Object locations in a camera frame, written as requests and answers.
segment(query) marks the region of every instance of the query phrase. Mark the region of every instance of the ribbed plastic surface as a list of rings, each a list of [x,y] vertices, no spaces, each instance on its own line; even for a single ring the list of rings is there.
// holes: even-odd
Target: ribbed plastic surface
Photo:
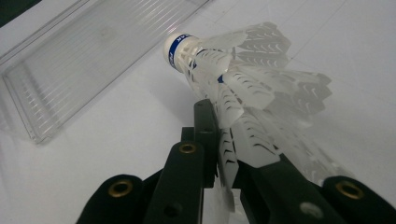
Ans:
[[[98,1],[3,75],[31,138],[52,135],[206,0]]]

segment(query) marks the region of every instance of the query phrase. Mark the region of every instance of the blue stripe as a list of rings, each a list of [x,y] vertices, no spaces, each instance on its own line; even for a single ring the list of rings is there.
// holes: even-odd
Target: blue stripe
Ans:
[[[176,39],[175,39],[175,41],[172,43],[172,45],[171,45],[171,48],[169,49],[169,54],[168,54],[168,57],[169,57],[169,63],[172,65],[172,67],[174,67],[175,69],[176,69],[176,67],[175,67],[175,61],[174,61],[174,59],[175,59],[175,51],[176,51],[176,49],[177,49],[177,46],[180,44],[180,42],[182,41],[182,40],[184,40],[185,38],[187,38],[187,37],[189,37],[190,35],[180,35],[180,36],[178,36]]]

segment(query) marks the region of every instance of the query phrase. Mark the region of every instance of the white shuttlecock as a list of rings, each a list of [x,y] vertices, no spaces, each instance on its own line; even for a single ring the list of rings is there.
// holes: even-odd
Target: white shuttlecock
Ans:
[[[331,80],[285,69],[289,46],[271,22],[202,39],[172,34],[165,41],[165,60],[186,75],[198,98],[210,99],[216,109],[220,162],[229,187],[237,160],[262,167],[279,161],[281,153],[319,185],[328,176],[347,174],[299,132],[325,108]]]

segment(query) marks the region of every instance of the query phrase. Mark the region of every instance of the transparent plastic container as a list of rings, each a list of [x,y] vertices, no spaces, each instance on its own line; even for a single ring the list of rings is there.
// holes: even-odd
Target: transparent plastic container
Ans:
[[[0,58],[1,76],[31,139],[52,136],[205,2],[78,1]]]

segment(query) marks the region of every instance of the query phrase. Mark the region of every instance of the brass rivet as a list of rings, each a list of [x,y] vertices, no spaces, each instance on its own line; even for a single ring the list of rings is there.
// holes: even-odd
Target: brass rivet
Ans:
[[[195,152],[197,148],[193,144],[183,144],[178,149],[180,152],[188,154]]]
[[[129,194],[132,191],[133,184],[128,179],[118,180],[108,188],[108,194],[111,197],[119,198]]]
[[[358,188],[354,183],[351,183],[349,181],[341,181],[335,185],[337,190],[347,196],[348,198],[351,199],[361,199],[364,197],[363,191]]]

